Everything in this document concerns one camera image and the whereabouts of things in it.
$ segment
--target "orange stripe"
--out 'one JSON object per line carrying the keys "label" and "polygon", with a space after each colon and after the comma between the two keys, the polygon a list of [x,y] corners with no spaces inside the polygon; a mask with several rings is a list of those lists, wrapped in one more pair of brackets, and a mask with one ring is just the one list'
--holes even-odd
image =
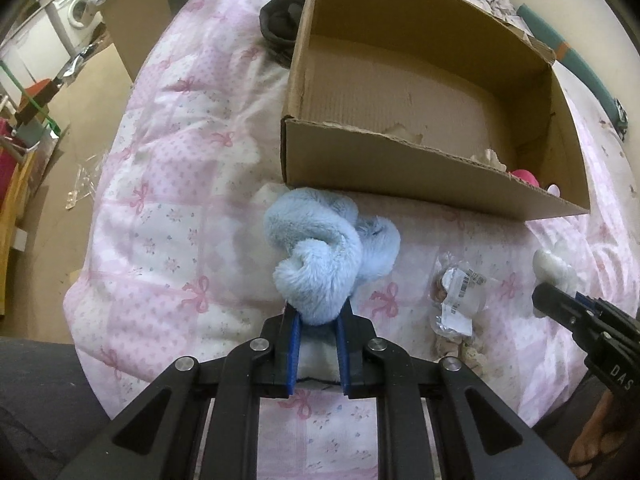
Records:
{"label": "orange stripe", "polygon": [[566,53],[571,50],[571,45],[569,45],[566,41],[563,41],[556,48],[556,59],[558,61],[562,61],[562,58],[566,56]]}

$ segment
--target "open cardboard box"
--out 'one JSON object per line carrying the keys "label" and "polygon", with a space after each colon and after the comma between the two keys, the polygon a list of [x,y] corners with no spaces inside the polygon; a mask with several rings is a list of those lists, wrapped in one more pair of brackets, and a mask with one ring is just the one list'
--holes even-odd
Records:
{"label": "open cardboard box", "polygon": [[[284,181],[520,220],[587,213],[553,60],[464,0],[306,0],[282,119]],[[562,199],[470,160],[486,148],[508,170],[557,184]]]}

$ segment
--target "metal screw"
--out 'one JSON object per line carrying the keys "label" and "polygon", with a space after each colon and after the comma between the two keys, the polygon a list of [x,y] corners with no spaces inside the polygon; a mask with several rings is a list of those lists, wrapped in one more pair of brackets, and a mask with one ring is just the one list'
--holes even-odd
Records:
{"label": "metal screw", "polygon": [[269,341],[263,337],[257,337],[249,343],[251,350],[260,352],[269,348]]}
{"label": "metal screw", "polygon": [[449,370],[449,372],[457,372],[462,368],[460,359],[456,359],[455,357],[445,357],[440,362],[442,363],[442,366],[444,366],[444,369]]}
{"label": "metal screw", "polygon": [[382,352],[384,349],[386,349],[386,341],[381,337],[374,337],[373,339],[369,339],[367,346],[371,350]]}
{"label": "metal screw", "polygon": [[196,362],[189,356],[179,357],[175,361],[175,369],[179,372],[188,372],[195,364]]}

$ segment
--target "blue plush toy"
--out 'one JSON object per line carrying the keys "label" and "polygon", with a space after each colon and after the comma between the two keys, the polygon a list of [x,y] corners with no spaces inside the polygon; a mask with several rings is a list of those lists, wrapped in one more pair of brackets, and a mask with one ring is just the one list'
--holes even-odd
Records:
{"label": "blue plush toy", "polygon": [[400,250],[391,220],[359,217],[350,198],[308,187],[276,200],[264,231],[289,254],[273,273],[276,288],[309,325],[338,317],[357,286],[391,272]]}

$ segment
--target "pink floral bed sheet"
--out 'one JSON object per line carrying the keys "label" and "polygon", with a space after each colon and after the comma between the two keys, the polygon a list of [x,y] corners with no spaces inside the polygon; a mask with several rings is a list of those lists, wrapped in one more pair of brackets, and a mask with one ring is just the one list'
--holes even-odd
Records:
{"label": "pink floral bed sheet", "polygon": [[[223,356],[282,309],[271,280],[282,254],[265,243],[262,216],[286,190],[279,119],[288,71],[261,41],[267,1],[190,0],[136,79],[98,187],[84,268],[65,298],[82,366],[110,416],[175,358]],[[640,296],[635,181],[596,99],[564,67],[556,72],[580,136],[590,215],[523,224],[352,194],[402,235],[394,271],[357,291],[356,312],[433,358],[427,291],[438,256],[493,276],[500,287],[475,325],[484,378],[529,424],[584,373],[570,334],[532,315],[534,251],[564,238],[584,293],[631,314]],[[259,477],[376,478],[375,413],[372,400],[304,384],[289,400],[263,401]]]}

